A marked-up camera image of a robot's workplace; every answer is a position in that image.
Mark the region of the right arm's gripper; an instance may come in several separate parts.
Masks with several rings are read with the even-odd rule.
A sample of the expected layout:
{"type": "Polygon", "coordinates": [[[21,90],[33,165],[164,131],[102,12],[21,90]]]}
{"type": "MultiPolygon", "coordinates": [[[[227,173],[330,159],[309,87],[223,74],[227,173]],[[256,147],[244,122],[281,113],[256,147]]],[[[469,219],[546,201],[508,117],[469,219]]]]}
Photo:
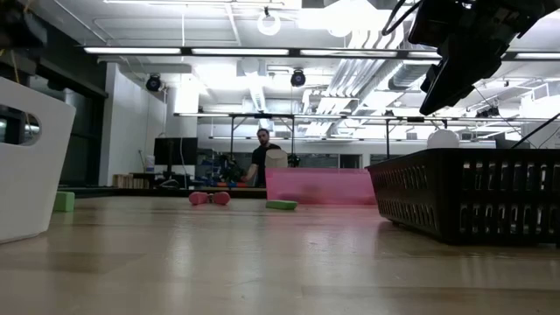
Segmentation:
{"type": "Polygon", "coordinates": [[[501,66],[501,53],[541,18],[550,14],[546,0],[425,0],[409,32],[414,45],[437,48],[442,56],[430,66],[420,89],[424,116],[454,107],[501,66]]]}

